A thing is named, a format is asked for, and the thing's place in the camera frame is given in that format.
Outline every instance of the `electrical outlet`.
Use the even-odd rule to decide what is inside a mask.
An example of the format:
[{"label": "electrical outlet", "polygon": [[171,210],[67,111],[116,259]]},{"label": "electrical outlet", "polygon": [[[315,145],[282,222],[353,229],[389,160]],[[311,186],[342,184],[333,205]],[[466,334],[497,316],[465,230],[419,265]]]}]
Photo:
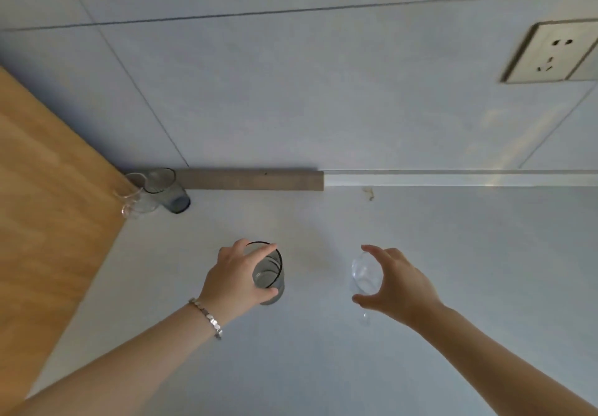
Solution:
[{"label": "electrical outlet", "polygon": [[506,83],[566,80],[598,40],[598,20],[536,24],[510,65]]}]

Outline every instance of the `wooden strip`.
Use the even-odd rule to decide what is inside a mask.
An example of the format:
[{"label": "wooden strip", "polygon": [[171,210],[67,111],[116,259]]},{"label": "wooden strip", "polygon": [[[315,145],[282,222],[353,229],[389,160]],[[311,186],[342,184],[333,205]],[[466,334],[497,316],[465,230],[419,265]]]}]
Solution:
[{"label": "wooden strip", "polygon": [[177,170],[187,189],[323,191],[324,172],[315,170]]}]

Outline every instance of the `tile grout line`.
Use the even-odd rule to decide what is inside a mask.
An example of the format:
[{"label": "tile grout line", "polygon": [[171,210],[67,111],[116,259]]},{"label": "tile grout line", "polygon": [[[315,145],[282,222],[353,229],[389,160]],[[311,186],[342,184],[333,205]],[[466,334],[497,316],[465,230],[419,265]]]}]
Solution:
[{"label": "tile grout line", "polygon": [[566,116],[564,116],[557,124],[556,126],[550,130],[550,132],[546,135],[546,137],[544,139],[542,139],[542,141],[540,142],[540,144],[537,145],[537,147],[535,147],[532,150],[532,153],[530,153],[526,159],[523,160],[523,162],[521,164],[519,164],[519,166],[517,167],[517,169],[521,169],[525,163],[527,163],[527,161],[529,161],[529,159],[534,155],[534,153],[536,153],[538,151],[538,149],[540,147],[542,147],[542,145],[544,145],[544,142],[546,142],[546,140],[548,140],[548,138],[550,136],[552,136],[554,134],[554,132],[559,129],[560,125],[562,125],[564,123],[564,121],[566,119],[569,118],[569,116],[571,116],[571,114],[573,112],[575,112],[577,110],[577,108],[579,108],[579,106],[581,106],[581,104],[586,100],[587,97],[590,96],[590,94],[594,91],[594,89],[598,87],[598,82],[594,84],[594,87],[592,87],[590,90],[588,90],[584,96],[581,97],[581,99],[579,100],[579,102],[577,102],[577,104],[575,104],[575,106],[573,107],[573,109],[571,109]]},{"label": "tile grout line", "polygon": [[81,0],[79,2],[83,5],[89,17],[93,22],[91,23],[78,23],[78,24],[64,24],[62,26],[40,26],[40,27],[20,27],[20,28],[8,28],[0,30],[0,32],[24,32],[30,30],[51,30],[51,29],[62,29],[71,27],[90,27],[90,26],[116,26],[119,24],[142,24],[144,22],[168,22],[168,21],[186,21],[189,19],[210,19],[210,18],[233,18],[233,17],[245,17],[245,16],[261,16],[261,15],[277,15],[281,13],[304,13],[304,12],[320,12],[320,11],[333,11],[333,10],[352,10],[352,9],[365,9],[372,7],[393,7],[393,6],[407,6],[427,3],[443,3],[443,2],[470,2],[474,0],[407,0],[403,2],[387,2],[387,3],[368,3],[368,4],[354,4],[354,5],[339,5],[332,7],[313,7],[313,8],[300,8],[300,9],[287,9],[287,10],[271,10],[271,11],[260,11],[260,12],[244,12],[244,13],[221,13],[215,15],[194,15],[185,17],[170,17],[170,18],[154,18],[154,19],[131,19],[129,21],[103,21],[96,22],[95,19],[86,6]]},{"label": "tile grout line", "polygon": [[158,122],[158,125],[160,125],[160,127],[162,128],[162,131],[164,131],[164,133],[166,134],[168,140],[170,140],[170,142],[172,143],[172,146],[175,148],[176,152],[179,154],[179,156],[181,157],[181,159],[183,160],[183,162],[185,163],[185,165],[187,167],[189,167],[189,163],[187,162],[187,160],[185,159],[185,157],[183,156],[183,154],[181,153],[181,151],[179,150],[179,148],[176,146],[175,141],[171,138],[170,134],[168,134],[168,131],[166,131],[166,128],[164,127],[164,125],[162,125],[162,122],[158,118],[158,115],[156,114],[156,112],[154,111],[154,109],[151,107],[149,101],[147,100],[147,98],[145,97],[145,95],[142,93],[142,91],[139,89],[139,87],[137,86],[137,83],[135,82],[135,80],[133,79],[133,77],[131,76],[131,74],[129,73],[129,71],[126,69],[126,67],[124,66],[123,61],[120,59],[120,57],[118,56],[118,54],[116,54],[116,51],[114,50],[114,48],[112,47],[112,45],[110,44],[110,42],[108,41],[108,39],[104,36],[101,27],[99,27],[100,24],[98,24],[96,22],[96,20],[93,17],[92,13],[87,9],[87,6],[83,3],[83,1],[82,0],[78,0],[78,1],[81,4],[81,6],[83,7],[83,9],[85,10],[85,12],[87,13],[87,16],[89,16],[89,18],[93,21],[93,24],[89,24],[89,25],[96,27],[98,33],[102,37],[102,40],[104,40],[104,42],[108,46],[108,49],[110,50],[110,52],[112,52],[112,54],[115,57],[116,61],[118,62],[118,64],[123,69],[124,74],[127,75],[127,77],[129,78],[129,80],[133,84],[133,87],[135,87],[135,89],[137,90],[137,92],[141,96],[141,99],[143,99],[143,101],[145,102],[145,105],[148,107],[149,111],[152,112],[155,120]]}]

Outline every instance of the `bracelet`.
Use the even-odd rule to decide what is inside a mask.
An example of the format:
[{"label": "bracelet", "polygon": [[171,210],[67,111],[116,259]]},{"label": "bracelet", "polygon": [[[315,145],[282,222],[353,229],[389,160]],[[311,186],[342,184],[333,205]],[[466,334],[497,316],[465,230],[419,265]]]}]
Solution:
[{"label": "bracelet", "polygon": [[214,336],[218,340],[221,340],[222,339],[222,328],[220,327],[220,325],[218,324],[218,322],[216,321],[214,316],[212,314],[210,314],[207,311],[207,309],[205,307],[203,307],[202,304],[196,298],[191,298],[189,300],[189,303],[192,304],[193,306],[197,307],[202,312],[202,314],[204,314],[206,316],[206,318],[210,321],[210,323],[212,323],[212,326],[216,330],[216,334],[214,334]]}]

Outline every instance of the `left hand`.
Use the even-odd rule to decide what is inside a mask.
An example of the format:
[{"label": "left hand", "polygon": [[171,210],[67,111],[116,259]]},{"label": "left hand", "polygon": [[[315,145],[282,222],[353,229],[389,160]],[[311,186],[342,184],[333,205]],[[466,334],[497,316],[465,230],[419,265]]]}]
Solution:
[{"label": "left hand", "polygon": [[276,250],[276,244],[266,244],[244,255],[248,244],[248,239],[239,239],[232,247],[221,247],[216,265],[207,273],[203,283],[198,300],[220,325],[278,295],[278,289],[258,289],[252,276],[255,266]]}]

